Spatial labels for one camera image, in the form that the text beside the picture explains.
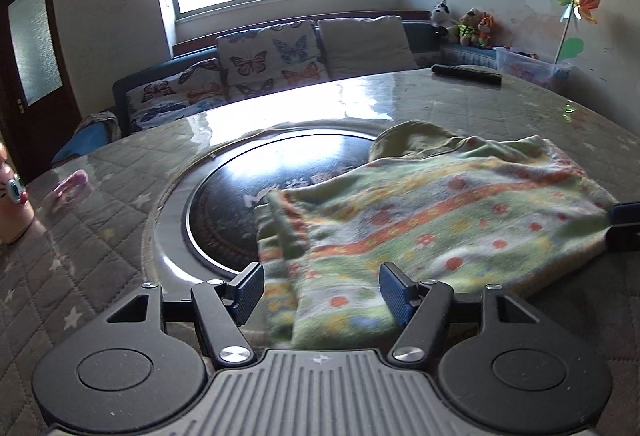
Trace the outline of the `colourful patterned child's shirt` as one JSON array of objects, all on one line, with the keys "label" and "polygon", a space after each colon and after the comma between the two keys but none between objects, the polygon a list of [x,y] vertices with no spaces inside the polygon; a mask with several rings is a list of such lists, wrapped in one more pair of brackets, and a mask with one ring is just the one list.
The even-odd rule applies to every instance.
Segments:
[{"label": "colourful patterned child's shirt", "polygon": [[383,346],[398,326],[378,273],[462,293],[500,283],[522,297],[604,249],[614,197],[552,141],[462,137],[422,121],[391,127],[357,169],[273,189],[254,211],[271,345]]}]

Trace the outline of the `black round induction cooktop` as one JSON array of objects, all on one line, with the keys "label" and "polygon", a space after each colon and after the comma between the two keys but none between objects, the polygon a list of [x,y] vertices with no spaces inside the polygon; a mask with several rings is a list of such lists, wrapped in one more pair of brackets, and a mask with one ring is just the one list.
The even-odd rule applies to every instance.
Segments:
[{"label": "black round induction cooktop", "polygon": [[258,260],[254,211],[272,191],[320,184],[368,161],[374,136],[304,129],[243,141],[218,155],[183,209],[186,247],[203,266],[239,274]]}]

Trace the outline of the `clear plastic storage box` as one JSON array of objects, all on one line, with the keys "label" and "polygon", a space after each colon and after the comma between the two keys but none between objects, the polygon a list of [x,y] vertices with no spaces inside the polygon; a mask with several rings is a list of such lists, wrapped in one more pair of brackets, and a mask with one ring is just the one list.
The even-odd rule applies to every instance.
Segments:
[{"label": "clear plastic storage box", "polygon": [[572,66],[568,63],[549,63],[547,60],[526,56],[503,46],[495,46],[494,51],[499,71],[542,88],[557,90],[570,78]]}]

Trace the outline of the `black remote control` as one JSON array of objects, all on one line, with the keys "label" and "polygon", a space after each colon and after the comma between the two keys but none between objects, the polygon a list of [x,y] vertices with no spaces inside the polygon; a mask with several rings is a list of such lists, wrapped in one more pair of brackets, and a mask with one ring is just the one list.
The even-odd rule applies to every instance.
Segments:
[{"label": "black remote control", "polygon": [[502,77],[500,76],[500,74],[494,74],[493,72],[487,72],[458,65],[454,66],[434,64],[433,66],[431,66],[431,71],[433,72],[433,74],[435,74],[435,76],[442,78],[470,81],[491,86],[500,86],[502,84]]}]

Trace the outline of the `flat butterfly print cushion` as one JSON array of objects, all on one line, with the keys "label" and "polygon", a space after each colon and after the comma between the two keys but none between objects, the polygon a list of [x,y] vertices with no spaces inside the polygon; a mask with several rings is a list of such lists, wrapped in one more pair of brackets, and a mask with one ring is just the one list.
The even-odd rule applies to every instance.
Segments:
[{"label": "flat butterfly print cushion", "polygon": [[126,102],[130,129],[141,132],[227,105],[229,100],[220,65],[209,58],[137,86],[126,93]]}]

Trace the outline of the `colourful paper pinwheel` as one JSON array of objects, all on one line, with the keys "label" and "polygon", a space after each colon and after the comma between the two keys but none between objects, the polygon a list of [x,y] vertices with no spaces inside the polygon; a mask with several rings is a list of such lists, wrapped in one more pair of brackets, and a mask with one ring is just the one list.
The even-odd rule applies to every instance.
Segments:
[{"label": "colourful paper pinwheel", "polygon": [[553,59],[553,63],[558,64],[584,52],[585,42],[578,36],[579,23],[588,22],[588,24],[597,25],[594,12],[599,9],[601,0],[555,0],[555,2],[563,7],[560,17],[563,30]]}]

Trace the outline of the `blue grey cloth pile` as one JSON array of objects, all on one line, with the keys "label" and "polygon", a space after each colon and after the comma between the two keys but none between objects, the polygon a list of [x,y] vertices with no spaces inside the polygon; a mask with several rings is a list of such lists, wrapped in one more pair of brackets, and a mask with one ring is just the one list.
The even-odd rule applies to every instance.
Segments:
[{"label": "blue grey cloth pile", "polygon": [[72,138],[51,161],[52,167],[86,156],[87,153],[122,138],[119,122],[111,110],[92,113],[78,124]]}]

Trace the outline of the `upright butterfly print cushion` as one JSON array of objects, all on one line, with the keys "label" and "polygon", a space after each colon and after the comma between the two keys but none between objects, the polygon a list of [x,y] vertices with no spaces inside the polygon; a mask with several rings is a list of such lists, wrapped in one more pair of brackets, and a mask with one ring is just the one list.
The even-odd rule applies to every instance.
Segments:
[{"label": "upright butterfly print cushion", "polygon": [[310,19],[226,34],[217,52],[234,102],[330,80]]}]

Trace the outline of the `orange fox plush toy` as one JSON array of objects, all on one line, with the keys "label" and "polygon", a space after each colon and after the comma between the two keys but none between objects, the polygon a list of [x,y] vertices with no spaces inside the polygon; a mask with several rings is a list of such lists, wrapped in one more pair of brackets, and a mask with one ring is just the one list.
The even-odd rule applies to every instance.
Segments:
[{"label": "orange fox plush toy", "polygon": [[491,14],[485,14],[477,26],[476,46],[478,48],[491,47],[491,33],[494,27],[494,16]]}]

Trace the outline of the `pink cartoon face bottle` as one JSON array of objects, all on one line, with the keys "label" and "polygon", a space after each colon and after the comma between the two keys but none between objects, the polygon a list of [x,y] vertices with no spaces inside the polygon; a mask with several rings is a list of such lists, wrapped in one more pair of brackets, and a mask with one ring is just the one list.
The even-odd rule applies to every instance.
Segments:
[{"label": "pink cartoon face bottle", "polygon": [[4,145],[0,146],[0,162],[0,239],[10,245],[29,229],[35,212],[28,200],[26,186],[9,163]]}]

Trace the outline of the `brown bear plush toy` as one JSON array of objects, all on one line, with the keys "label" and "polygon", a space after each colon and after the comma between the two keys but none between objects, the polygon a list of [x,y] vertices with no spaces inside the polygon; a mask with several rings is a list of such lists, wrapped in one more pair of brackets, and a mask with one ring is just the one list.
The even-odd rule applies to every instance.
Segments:
[{"label": "brown bear plush toy", "polygon": [[478,32],[478,25],[482,21],[484,13],[478,8],[472,7],[467,11],[458,22],[458,42],[461,45],[469,46],[472,44],[473,37]]}]

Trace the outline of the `dark blue sofa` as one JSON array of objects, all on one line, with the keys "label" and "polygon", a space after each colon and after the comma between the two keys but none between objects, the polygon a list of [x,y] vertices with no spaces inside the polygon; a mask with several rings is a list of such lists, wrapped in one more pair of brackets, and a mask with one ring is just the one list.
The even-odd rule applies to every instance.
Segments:
[{"label": "dark blue sofa", "polygon": [[122,134],[209,109],[330,80],[318,16],[228,30],[203,47],[116,81]]}]

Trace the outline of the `plain beige cushion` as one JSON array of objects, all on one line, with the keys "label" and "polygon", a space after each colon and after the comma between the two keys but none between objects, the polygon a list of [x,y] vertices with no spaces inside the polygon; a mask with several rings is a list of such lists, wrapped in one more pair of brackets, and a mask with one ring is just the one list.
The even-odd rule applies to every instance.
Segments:
[{"label": "plain beige cushion", "polygon": [[318,28],[334,80],[418,68],[399,16],[320,19]]}]

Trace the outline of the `black white plush toy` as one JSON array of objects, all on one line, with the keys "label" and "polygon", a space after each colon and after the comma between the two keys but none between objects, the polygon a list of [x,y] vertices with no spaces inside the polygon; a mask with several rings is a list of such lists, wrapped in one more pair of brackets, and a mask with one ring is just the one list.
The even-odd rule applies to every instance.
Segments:
[{"label": "black white plush toy", "polygon": [[451,17],[447,0],[441,0],[436,4],[434,10],[431,12],[431,22],[437,37],[441,39],[448,37],[449,29],[456,23]]}]

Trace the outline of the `dark wooden glass door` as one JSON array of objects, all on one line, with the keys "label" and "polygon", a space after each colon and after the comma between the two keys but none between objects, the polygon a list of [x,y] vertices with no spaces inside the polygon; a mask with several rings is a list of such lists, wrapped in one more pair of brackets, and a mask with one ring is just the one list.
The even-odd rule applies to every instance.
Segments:
[{"label": "dark wooden glass door", "polygon": [[24,181],[50,169],[79,122],[53,0],[1,0],[1,136]]}]

